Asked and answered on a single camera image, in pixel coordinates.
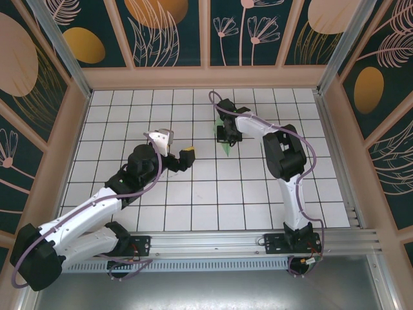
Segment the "green object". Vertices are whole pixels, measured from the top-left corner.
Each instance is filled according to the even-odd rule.
[[[218,118],[215,121],[215,125],[214,125],[214,134],[215,135],[217,134],[217,127],[222,126],[222,125],[224,125],[224,122],[220,118]],[[229,143],[220,143],[220,144],[221,144],[225,154],[227,155],[227,157],[229,157],[230,156],[230,149],[231,149],[230,144]]]

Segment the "gray floor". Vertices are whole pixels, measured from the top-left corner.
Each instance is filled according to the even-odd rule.
[[[146,273],[123,283],[105,274],[63,274],[37,310],[376,310],[363,257],[326,258],[308,277],[286,271]]]

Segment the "yellow oval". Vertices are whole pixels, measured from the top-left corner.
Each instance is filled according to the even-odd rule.
[[[93,32],[73,27],[66,30],[63,37],[77,60],[84,63],[98,63],[105,58],[105,47]]]
[[[360,72],[354,87],[354,103],[360,113],[368,114],[377,107],[384,88],[385,80],[378,69],[367,67]]]
[[[188,12],[188,0],[125,0],[129,13],[140,24],[149,28],[166,28],[167,23],[161,22],[161,10],[169,12],[174,18],[175,24],[180,23]]]
[[[14,19],[0,13],[0,89],[23,97],[36,84],[39,62],[36,46]]]
[[[319,34],[340,34],[347,28],[360,0],[312,0],[308,23]]]

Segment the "white grid mat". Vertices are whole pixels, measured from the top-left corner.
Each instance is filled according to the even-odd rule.
[[[143,132],[172,129],[170,152],[195,147],[186,172],[165,171],[160,182],[113,216],[129,231],[281,229],[284,206],[260,142],[244,135],[229,156],[216,143],[217,113],[209,89],[94,92],[61,214],[87,200],[126,163]],[[350,227],[323,127],[310,89],[219,89],[237,107],[272,123],[292,124],[314,146],[317,167],[304,180],[307,214],[327,228]],[[306,169],[310,166],[309,158]]]

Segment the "cable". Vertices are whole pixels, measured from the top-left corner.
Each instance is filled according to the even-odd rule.
[[[37,244],[39,244],[41,241],[43,241],[44,239],[46,239],[48,236],[50,236],[52,233],[57,232],[57,230],[62,227],[66,222],[68,222],[69,220],[71,220],[74,216],[78,215],[79,213],[83,212],[84,210],[86,210],[87,208],[102,202],[104,200],[109,200],[109,199],[113,199],[113,198],[133,198],[133,197],[137,197],[137,196],[142,196],[144,193],[150,191],[155,185],[156,183],[159,181],[159,178],[161,177],[162,174],[162,157],[161,157],[161,153],[159,152],[159,149],[155,143],[155,141],[149,136],[149,134],[144,133],[143,134],[145,137],[148,138],[148,140],[152,143],[153,148],[155,149],[155,153],[157,156],[157,160],[158,160],[158,170],[157,170],[157,174],[156,177],[154,179],[154,181],[152,182],[152,184],[150,184],[146,189],[143,189],[140,192],[135,192],[133,194],[122,194],[122,195],[111,195],[111,196],[106,196],[106,197],[101,197],[98,198],[97,200],[94,200],[86,205],[84,205],[83,207],[81,207],[79,210],[76,210],[76,212],[72,213],[70,216],[68,216],[67,218],[65,218],[63,221],[59,222],[58,224],[56,224],[55,226],[53,226],[52,228],[50,228],[44,235],[42,235],[41,237],[39,237],[35,242],[33,242],[27,249],[26,251],[21,255],[20,259],[17,261],[17,264],[15,265],[15,268],[13,270],[12,273],[12,285],[14,288],[16,289],[22,289],[24,287],[28,286],[28,283],[25,284],[17,284],[16,282],[16,276],[17,276],[17,272],[19,271],[19,268],[21,266],[21,264],[23,263],[23,261],[25,260],[25,258],[27,257],[27,255],[30,253],[30,251],[32,249],[35,248],[35,246]]]
[[[260,121],[262,124],[269,126],[270,128],[276,129],[276,130],[280,130],[282,132],[285,132],[287,134],[290,134],[296,138],[298,138],[300,141],[302,141],[311,151],[312,155],[313,155],[313,163],[311,164],[311,167],[309,168],[309,170],[305,171],[301,176],[298,177],[297,182],[296,182],[296,198],[297,198],[297,203],[298,203],[298,207],[300,210],[300,213],[309,221],[311,222],[319,222],[321,224],[321,251],[320,251],[320,256],[323,256],[323,251],[324,251],[324,222],[323,220],[319,219],[319,218],[311,218],[309,216],[307,216],[307,214],[305,214],[305,211],[303,209],[303,206],[301,205],[301,201],[299,199],[299,184],[301,182],[301,180],[308,174],[310,174],[314,168],[316,167],[316,163],[317,163],[317,156],[316,156],[316,152],[313,149],[313,147],[311,146],[311,144],[303,137],[301,137],[299,134],[297,134],[296,132],[293,132],[291,130],[288,129],[284,129],[281,126],[277,126],[275,124],[271,124],[269,122],[267,122],[266,120],[259,118],[256,115],[253,114],[240,114],[240,113],[235,113],[235,112],[230,112],[227,110],[224,110],[223,108],[219,107],[218,104],[215,103],[215,99],[213,98],[213,96],[217,96],[219,98],[220,101],[222,101],[222,97],[215,91],[215,90],[211,90],[209,92],[209,100],[211,101],[211,103],[214,105],[215,109],[220,110],[221,112],[227,113],[229,115],[233,115],[233,116],[250,116],[250,118],[255,119],[257,121]],[[294,274],[296,273],[294,270],[291,270],[290,266],[291,266],[291,261],[294,258],[294,256],[291,256],[288,259],[288,272],[290,274]]]

